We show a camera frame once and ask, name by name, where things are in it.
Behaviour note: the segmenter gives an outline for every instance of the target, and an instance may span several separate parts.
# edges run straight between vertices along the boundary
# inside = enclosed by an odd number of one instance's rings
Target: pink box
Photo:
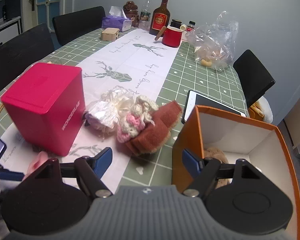
[[[81,68],[37,63],[1,97],[26,141],[66,156],[82,125]]]

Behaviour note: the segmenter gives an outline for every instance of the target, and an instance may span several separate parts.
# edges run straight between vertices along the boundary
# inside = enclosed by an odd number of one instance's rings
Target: red box lid
[[[81,71],[79,67],[37,63],[2,95],[1,101],[44,114]]]

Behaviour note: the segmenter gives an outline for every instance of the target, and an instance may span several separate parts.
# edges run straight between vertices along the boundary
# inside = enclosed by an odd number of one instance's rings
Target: wooden box
[[[102,41],[115,41],[117,38],[119,38],[119,29],[117,28],[106,28],[101,33],[101,40]]]
[[[182,151],[187,148],[204,158],[204,149],[210,146],[221,149],[229,163],[246,159],[290,198],[293,214],[286,232],[300,240],[300,192],[279,129],[220,109],[195,106],[172,148],[172,184],[179,192],[193,180],[182,164]]]

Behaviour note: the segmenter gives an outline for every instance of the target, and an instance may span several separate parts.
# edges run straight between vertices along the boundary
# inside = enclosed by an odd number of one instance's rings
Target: red bottle label
[[[166,22],[167,22],[167,15],[163,13],[155,13],[153,23],[152,23],[152,28],[159,31],[163,26],[166,25]]]

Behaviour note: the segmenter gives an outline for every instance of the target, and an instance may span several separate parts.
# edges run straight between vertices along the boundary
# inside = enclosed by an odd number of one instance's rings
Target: chair backrest
[[[102,26],[102,6],[53,17],[52,23],[61,46]]]
[[[0,91],[29,65],[54,51],[46,24],[21,33],[0,46]]]
[[[248,108],[275,83],[265,66],[249,49],[233,63],[233,67],[239,76]]]

